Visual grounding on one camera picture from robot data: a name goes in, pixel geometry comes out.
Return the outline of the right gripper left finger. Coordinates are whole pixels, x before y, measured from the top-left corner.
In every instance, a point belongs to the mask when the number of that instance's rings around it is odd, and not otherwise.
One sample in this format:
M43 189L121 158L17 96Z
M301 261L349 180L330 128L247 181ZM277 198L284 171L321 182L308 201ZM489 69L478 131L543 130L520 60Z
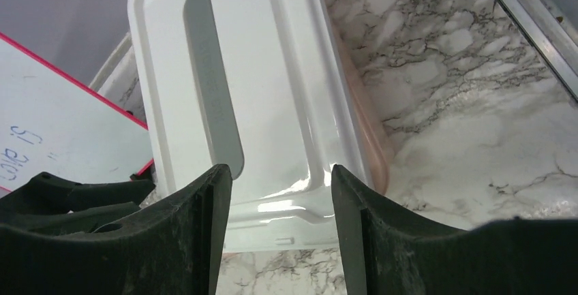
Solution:
M1 223L1 293L214 294L231 191L230 168L218 164L93 232Z

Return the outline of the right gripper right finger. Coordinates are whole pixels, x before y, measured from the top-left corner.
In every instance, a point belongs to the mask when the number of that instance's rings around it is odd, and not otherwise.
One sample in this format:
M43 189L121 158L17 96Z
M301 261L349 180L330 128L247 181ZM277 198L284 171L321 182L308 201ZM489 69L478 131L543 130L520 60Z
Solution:
M381 196L336 165L331 193L349 294L576 294L577 220L460 230Z

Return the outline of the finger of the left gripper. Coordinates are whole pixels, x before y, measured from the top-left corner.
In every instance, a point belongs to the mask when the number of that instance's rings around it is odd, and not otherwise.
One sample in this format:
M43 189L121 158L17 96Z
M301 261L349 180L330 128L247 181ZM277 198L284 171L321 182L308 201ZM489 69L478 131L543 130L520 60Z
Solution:
M139 209L155 189L149 180L86 184L41 172L1 199L1 223L10 226L58 226Z
M84 211L58 215L27 216L27 231L51 236L93 232L99 227L111 223L140 210L133 202L88 208Z

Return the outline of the white plastic bin lid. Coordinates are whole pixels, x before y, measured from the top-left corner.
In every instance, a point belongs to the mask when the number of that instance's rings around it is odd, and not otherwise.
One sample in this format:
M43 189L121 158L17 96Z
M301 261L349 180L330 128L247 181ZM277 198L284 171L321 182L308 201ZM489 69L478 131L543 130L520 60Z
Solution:
M331 170L371 183L323 0L128 0L157 193L233 177L227 252L336 247Z

